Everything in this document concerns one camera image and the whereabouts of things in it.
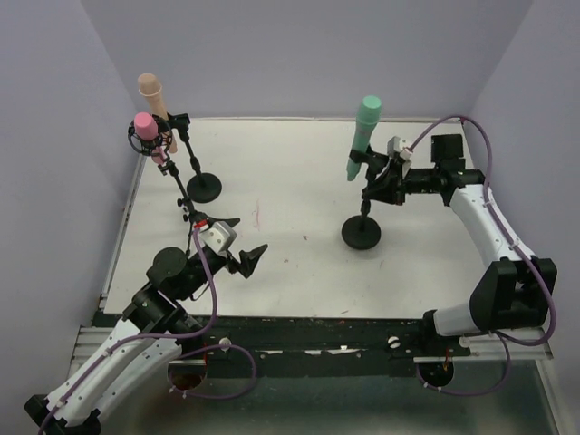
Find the white table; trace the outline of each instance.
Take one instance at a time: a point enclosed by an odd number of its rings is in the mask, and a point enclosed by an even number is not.
[[[413,141],[426,123],[383,122],[372,136],[385,151],[397,135]],[[465,301],[484,267],[467,230],[439,195],[407,197],[403,207],[372,203],[382,240],[358,252],[341,239],[343,222],[359,212],[362,168],[346,181],[353,137],[348,121],[197,120],[191,143],[204,170],[218,175],[221,196],[198,209],[241,218],[233,251],[270,247],[254,275],[217,275],[222,315],[418,318]],[[433,134],[460,133],[458,123]],[[184,184],[193,171],[185,146],[172,155]],[[467,144],[464,150],[471,167]],[[431,167],[430,136],[415,150],[413,167]],[[175,181],[148,159],[105,305],[118,314],[146,283],[145,272],[164,247],[185,250],[188,224],[176,206]],[[205,295],[184,306],[209,314]]]

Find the green microphone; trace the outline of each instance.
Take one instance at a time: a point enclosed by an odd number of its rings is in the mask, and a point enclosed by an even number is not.
[[[366,152],[371,141],[371,134],[381,118],[382,103],[379,97],[368,95],[362,99],[361,107],[356,112],[356,131],[354,132],[352,150]],[[348,159],[346,179],[353,181],[361,171],[361,164]]]

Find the gray wall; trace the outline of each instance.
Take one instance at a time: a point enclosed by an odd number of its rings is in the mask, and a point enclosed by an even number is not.
[[[492,186],[520,236],[558,266],[556,368],[580,428],[580,2],[536,0],[472,111],[494,147]],[[469,129],[474,160],[485,152]]]
[[[0,14],[0,433],[67,373],[96,309],[136,156],[134,105],[78,0]]]
[[[82,0],[138,108],[139,74],[198,116],[466,111],[530,0]]]

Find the round black base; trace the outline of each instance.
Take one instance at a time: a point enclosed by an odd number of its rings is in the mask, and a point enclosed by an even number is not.
[[[221,193],[221,181],[214,174],[203,172],[201,174],[205,186],[201,185],[201,180],[196,175],[188,183],[188,196],[193,202],[207,204],[216,199]]]
[[[344,243],[353,249],[371,249],[381,240],[381,227],[376,220],[367,216],[361,227],[362,219],[361,216],[353,216],[346,219],[343,225]]]

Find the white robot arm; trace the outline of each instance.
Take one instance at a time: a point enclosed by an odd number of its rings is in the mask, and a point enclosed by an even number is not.
[[[241,251],[237,261],[227,250],[236,238],[227,222],[214,221],[210,227],[204,220],[196,227],[206,245],[202,252],[187,258],[176,247],[161,250],[147,271],[149,282],[132,297],[97,352],[56,390],[35,395],[25,404],[41,432],[101,433],[101,423],[111,411],[159,367],[179,358],[186,351],[184,343],[187,351],[204,347],[202,335],[211,325],[199,325],[178,302],[192,297],[209,280],[200,254],[211,275],[226,267],[248,278],[267,245]]]
[[[468,301],[425,313],[427,329],[454,336],[540,326],[546,319],[556,266],[549,258],[536,257],[520,240],[495,204],[483,173],[466,169],[461,135],[431,137],[434,167],[428,169],[410,168],[412,150],[404,143],[391,139],[388,155],[351,151],[351,159],[367,162],[375,171],[367,174],[369,182],[362,191],[362,218],[370,219],[371,200],[401,206],[408,194],[439,194],[443,205],[465,225],[487,268]],[[377,168],[383,168],[380,175]]]

